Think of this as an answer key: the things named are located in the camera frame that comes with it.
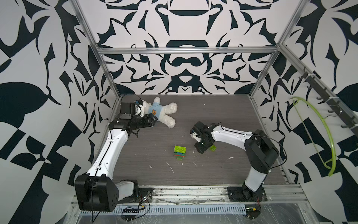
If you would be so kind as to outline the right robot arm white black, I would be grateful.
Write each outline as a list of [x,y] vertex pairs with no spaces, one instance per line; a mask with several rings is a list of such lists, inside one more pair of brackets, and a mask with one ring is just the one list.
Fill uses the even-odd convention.
[[190,135],[196,140],[194,146],[201,154],[215,142],[227,143],[245,150],[251,165],[243,184],[243,192],[248,194],[258,191],[279,156],[279,151],[271,139],[259,129],[244,132],[215,123],[207,126],[199,121],[190,130]]

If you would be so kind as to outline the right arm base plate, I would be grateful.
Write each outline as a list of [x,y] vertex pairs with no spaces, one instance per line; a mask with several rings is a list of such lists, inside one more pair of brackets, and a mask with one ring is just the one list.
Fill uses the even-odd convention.
[[257,191],[252,191],[246,186],[227,187],[227,195],[231,202],[266,202],[267,196],[264,187],[259,187]]

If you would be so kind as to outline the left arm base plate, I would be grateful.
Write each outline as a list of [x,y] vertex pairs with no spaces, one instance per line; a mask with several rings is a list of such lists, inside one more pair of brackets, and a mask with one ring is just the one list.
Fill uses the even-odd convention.
[[139,203],[143,198],[151,202],[153,198],[153,188],[138,188],[134,190],[131,196],[125,197],[118,201],[118,203]]

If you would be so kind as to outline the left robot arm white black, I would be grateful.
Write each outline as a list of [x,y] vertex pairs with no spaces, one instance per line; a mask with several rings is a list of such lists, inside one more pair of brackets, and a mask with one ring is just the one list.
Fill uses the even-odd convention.
[[108,125],[108,136],[96,161],[74,182],[80,210],[112,212],[119,201],[139,197],[136,180],[113,182],[114,169],[130,135],[137,135],[142,128],[153,127],[157,120],[153,114],[145,114],[136,118],[117,118]]

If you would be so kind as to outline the lime square lego brick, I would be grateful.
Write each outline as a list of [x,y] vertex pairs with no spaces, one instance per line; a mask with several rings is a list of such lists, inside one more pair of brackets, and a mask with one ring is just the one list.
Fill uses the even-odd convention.
[[217,149],[217,147],[216,147],[215,145],[212,145],[209,149],[210,149],[212,152],[214,152],[214,151]]

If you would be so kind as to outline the lime long lego brick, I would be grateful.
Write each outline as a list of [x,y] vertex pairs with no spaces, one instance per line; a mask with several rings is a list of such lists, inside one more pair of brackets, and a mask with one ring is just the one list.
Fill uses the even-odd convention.
[[186,154],[186,147],[174,146],[174,153],[179,154],[179,155],[185,155]]

